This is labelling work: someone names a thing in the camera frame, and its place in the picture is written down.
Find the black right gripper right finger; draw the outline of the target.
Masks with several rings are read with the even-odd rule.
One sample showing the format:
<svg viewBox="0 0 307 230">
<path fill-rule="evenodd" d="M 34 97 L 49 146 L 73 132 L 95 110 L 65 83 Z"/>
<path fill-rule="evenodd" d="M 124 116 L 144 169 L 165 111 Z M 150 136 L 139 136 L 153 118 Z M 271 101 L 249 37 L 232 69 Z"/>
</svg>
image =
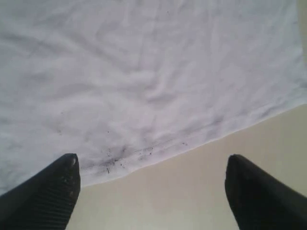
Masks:
<svg viewBox="0 0 307 230">
<path fill-rule="evenodd" d="M 307 198 L 242 155 L 228 158 L 224 187 L 241 230 L 307 228 Z"/>
</svg>

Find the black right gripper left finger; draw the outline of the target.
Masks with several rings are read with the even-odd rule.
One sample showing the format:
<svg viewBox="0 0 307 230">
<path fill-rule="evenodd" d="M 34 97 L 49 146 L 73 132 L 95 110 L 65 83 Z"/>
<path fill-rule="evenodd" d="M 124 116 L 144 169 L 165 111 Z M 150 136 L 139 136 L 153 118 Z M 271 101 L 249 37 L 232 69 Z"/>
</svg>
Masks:
<svg viewBox="0 0 307 230">
<path fill-rule="evenodd" d="M 2 230 L 66 229 L 81 190 L 78 157 L 67 153 L 0 197 Z"/>
</svg>

